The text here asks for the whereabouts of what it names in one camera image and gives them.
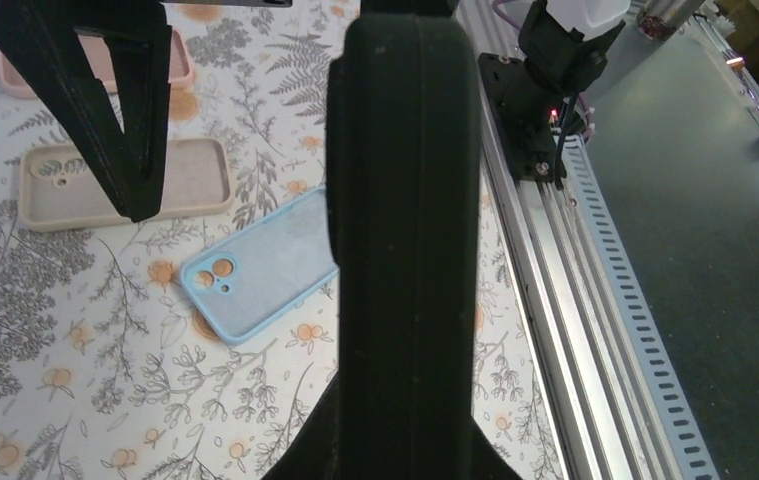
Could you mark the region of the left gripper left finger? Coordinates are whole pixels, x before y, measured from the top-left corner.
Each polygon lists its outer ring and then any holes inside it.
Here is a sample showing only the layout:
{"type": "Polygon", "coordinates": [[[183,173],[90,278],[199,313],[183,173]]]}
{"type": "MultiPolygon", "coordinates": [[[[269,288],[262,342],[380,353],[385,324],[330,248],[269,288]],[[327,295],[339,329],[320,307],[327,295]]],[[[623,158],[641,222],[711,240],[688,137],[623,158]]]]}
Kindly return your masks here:
{"type": "Polygon", "coordinates": [[[263,480],[338,479],[339,379],[335,374],[284,455],[263,480]]]}

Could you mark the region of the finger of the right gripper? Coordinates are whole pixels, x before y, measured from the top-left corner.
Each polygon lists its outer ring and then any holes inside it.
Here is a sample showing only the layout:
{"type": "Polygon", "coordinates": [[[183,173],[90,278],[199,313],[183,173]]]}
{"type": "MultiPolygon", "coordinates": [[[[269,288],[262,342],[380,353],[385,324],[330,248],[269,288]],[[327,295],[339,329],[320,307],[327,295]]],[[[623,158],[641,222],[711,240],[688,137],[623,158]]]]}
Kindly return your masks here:
{"type": "Polygon", "coordinates": [[[406,14],[450,17],[459,0],[361,0],[361,13],[406,14]]]}
{"type": "Polygon", "coordinates": [[[159,1],[0,1],[0,51],[64,127],[116,211],[161,209],[172,27],[159,1]],[[80,36],[109,50],[122,115],[80,36]]]}

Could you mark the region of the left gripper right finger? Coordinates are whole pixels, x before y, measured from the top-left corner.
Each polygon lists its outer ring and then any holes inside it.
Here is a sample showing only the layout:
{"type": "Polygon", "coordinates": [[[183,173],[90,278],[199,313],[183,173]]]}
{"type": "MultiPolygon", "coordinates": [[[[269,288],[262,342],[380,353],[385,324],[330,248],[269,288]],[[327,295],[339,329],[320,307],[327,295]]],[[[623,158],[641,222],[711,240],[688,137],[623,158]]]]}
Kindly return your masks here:
{"type": "Polygon", "coordinates": [[[477,423],[472,426],[471,479],[521,480],[521,477],[498,454],[477,423]]]}

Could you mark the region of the pink phone case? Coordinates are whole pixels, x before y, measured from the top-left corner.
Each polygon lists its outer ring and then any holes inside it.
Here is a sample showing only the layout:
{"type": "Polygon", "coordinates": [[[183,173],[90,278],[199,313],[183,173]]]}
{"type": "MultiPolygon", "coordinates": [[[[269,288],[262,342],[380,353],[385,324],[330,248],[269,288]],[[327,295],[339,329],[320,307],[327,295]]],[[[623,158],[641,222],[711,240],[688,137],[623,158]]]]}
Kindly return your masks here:
{"type": "MultiPolygon", "coordinates": [[[[87,56],[93,73],[100,79],[109,94],[117,92],[109,49],[105,42],[96,37],[79,36],[79,41],[87,56]]],[[[37,99],[37,94],[0,51],[0,81],[3,90],[18,99],[37,99]]],[[[173,30],[170,49],[169,83],[172,89],[190,88],[195,81],[195,68],[183,36],[173,30]]]]}

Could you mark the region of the phone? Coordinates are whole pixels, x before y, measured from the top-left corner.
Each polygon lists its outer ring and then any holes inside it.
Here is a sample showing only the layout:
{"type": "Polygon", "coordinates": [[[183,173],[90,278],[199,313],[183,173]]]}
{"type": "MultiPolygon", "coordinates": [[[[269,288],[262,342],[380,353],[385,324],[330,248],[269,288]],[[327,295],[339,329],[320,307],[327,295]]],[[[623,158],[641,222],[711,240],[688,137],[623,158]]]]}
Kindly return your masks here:
{"type": "Polygon", "coordinates": [[[470,475],[480,106],[448,17],[365,13],[330,70],[343,479],[470,475]]]}

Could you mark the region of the beige phone case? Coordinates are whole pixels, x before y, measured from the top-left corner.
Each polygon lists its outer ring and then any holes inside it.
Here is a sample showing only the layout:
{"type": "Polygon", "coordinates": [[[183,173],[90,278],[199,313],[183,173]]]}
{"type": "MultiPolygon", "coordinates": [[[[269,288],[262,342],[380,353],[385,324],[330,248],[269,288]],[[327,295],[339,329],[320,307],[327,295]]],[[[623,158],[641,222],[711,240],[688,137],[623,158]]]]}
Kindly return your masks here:
{"type": "MultiPolygon", "coordinates": [[[[225,212],[232,178],[222,144],[212,138],[167,144],[162,206],[156,220],[225,212]]],[[[30,230],[53,232],[129,224],[72,144],[44,145],[21,159],[18,213],[30,230]]]]}

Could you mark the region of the light-blue phone case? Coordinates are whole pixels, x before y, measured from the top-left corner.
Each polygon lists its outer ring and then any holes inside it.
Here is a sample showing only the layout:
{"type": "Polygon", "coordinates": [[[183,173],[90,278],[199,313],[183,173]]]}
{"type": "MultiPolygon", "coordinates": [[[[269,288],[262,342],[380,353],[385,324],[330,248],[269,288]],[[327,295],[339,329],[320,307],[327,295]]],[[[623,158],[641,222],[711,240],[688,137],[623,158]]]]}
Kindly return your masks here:
{"type": "Polygon", "coordinates": [[[180,284],[219,339],[239,345],[337,271],[318,187],[188,258],[180,284]]]}

